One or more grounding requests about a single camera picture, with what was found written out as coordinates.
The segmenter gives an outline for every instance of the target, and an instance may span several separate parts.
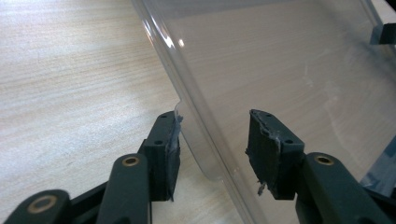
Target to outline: clear acrylic panel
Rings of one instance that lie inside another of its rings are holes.
[[[373,44],[370,1],[133,0],[171,78],[195,159],[246,223],[294,223],[293,202],[257,194],[249,110],[276,115],[360,181],[396,134],[393,46]]]

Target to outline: light wood surface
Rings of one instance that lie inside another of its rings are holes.
[[[129,0],[0,3],[0,222],[44,189],[105,182],[178,97]],[[154,223],[241,223],[184,141],[175,202]]]

